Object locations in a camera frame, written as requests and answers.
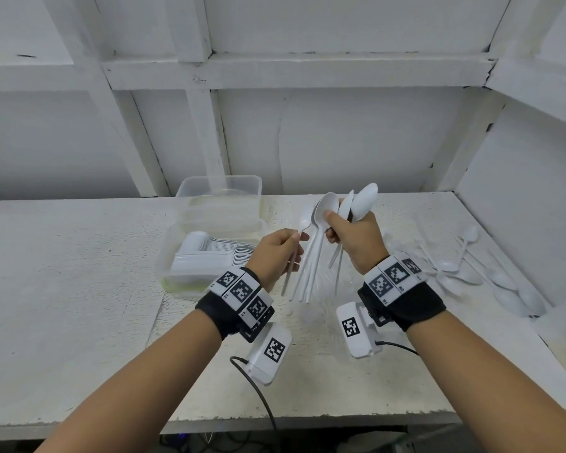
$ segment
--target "clear plastic container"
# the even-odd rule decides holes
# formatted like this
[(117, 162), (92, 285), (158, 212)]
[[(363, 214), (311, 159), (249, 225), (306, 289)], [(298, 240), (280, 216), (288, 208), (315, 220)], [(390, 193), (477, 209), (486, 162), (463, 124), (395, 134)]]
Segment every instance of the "clear plastic container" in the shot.
[(201, 297), (205, 289), (227, 267), (203, 271), (172, 270), (174, 255), (180, 249), (189, 232), (207, 232), (213, 238), (223, 238), (257, 244), (266, 233), (266, 222), (261, 219), (223, 219), (215, 221), (180, 221), (166, 231), (166, 236), (158, 254), (155, 274), (166, 292), (184, 297)]
[(246, 176), (190, 176), (180, 185), (181, 221), (259, 219), (262, 178)]

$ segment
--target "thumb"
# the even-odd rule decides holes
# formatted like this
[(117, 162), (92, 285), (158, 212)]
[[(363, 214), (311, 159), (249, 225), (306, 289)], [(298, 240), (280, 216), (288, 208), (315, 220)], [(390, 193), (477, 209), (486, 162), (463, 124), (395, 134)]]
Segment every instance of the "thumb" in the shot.
[(323, 216), (333, 230), (336, 231), (338, 237), (344, 238), (350, 231), (351, 224), (338, 213), (328, 210), (323, 213)]
[(281, 248), (285, 250), (287, 257), (289, 258), (296, 250), (297, 245), (299, 243), (300, 243), (300, 234), (296, 232), (294, 235), (290, 236), (285, 243), (281, 245)]

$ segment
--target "table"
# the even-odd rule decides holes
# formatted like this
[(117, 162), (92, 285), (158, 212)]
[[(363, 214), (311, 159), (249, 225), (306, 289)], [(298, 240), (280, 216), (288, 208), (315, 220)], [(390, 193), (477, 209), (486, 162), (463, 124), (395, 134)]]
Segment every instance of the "table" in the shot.
[[(265, 196), (263, 219), (270, 230), (293, 225), (309, 199)], [(154, 275), (161, 241), (177, 217), (176, 200), (0, 202), (0, 440), (45, 437), (194, 308), (193, 299), (164, 293)], [(456, 224), (475, 222), (453, 193), (380, 194), (374, 213), (387, 243), (417, 238), (411, 215), (418, 210), (430, 238), (450, 254)], [(486, 234), (480, 241), (492, 244)], [(293, 335), (279, 375), (263, 390), (279, 426), (458, 422), (413, 354), (385, 347), (372, 358), (349, 356), (332, 315), (339, 304), (358, 300), (360, 277), (346, 258), (344, 286), (333, 298), (325, 266), (333, 246), (325, 246), (316, 288), (321, 302), (291, 305), (280, 296), (282, 281), (272, 293), (273, 320)], [(566, 408), (566, 372), (529, 320), (502, 309), (486, 285), (465, 291), (460, 299), (444, 296), (449, 310)], [(319, 308), (325, 323), (314, 320)], [(407, 343), (394, 325), (382, 334)], [(228, 338), (164, 432), (268, 429), (259, 398), (228, 361), (249, 348), (239, 336)]]

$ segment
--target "hand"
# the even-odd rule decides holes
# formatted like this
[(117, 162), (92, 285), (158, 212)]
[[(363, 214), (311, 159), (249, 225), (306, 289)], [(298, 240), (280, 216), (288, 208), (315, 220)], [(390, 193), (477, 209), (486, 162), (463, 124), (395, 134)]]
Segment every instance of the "hand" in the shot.
[(353, 223), (332, 211), (325, 211), (323, 216), (331, 226), (325, 233), (327, 240), (329, 243), (341, 241), (352, 265), (361, 275), (390, 256), (373, 213), (369, 212), (360, 221)]
[[(293, 263), (293, 271), (297, 272), (298, 264), (304, 254), (300, 240), (305, 242), (308, 239), (308, 234), (302, 233), (300, 236), (292, 229), (273, 232), (260, 240), (246, 267), (258, 276), (262, 287), (270, 292), (279, 277), (287, 271), (290, 263)], [(291, 262), (290, 258), (296, 248), (296, 259)]]

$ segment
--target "white table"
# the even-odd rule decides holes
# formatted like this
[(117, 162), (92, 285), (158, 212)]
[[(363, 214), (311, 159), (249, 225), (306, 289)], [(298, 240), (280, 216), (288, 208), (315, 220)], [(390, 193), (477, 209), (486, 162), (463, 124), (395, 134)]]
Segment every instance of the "white table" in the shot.
[[(263, 198), (269, 229), (292, 225), (306, 196)], [(0, 439), (45, 437), (86, 396), (186, 313), (194, 302), (165, 294), (154, 261), (176, 218), (176, 199), (0, 202)], [(474, 222), (452, 193), (381, 194), (374, 212), (400, 242), (417, 238), (411, 213), (425, 210), (430, 238), (448, 243), (457, 223)], [(490, 241), (484, 235), (479, 244)], [(333, 251), (325, 245), (323, 260)], [(345, 293), (332, 298), (323, 266), (317, 296), (325, 323), (309, 324), (307, 308), (273, 291), (273, 320), (293, 335), (271, 386), (264, 389), (285, 427), (446, 423), (458, 421), (425, 366), (411, 353), (385, 348), (350, 358), (337, 324), (337, 305), (358, 300), (360, 278), (347, 259)], [(511, 266), (511, 274), (521, 274)], [(529, 320), (503, 310), (486, 285), (468, 287), (449, 310), (539, 383), (566, 408), (566, 372)], [(406, 343), (393, 325), (386, 339)], [(174, 412), (164, 432), (269, 427), (251, 386), (228, 361), (249, 344), (227, 339)]]

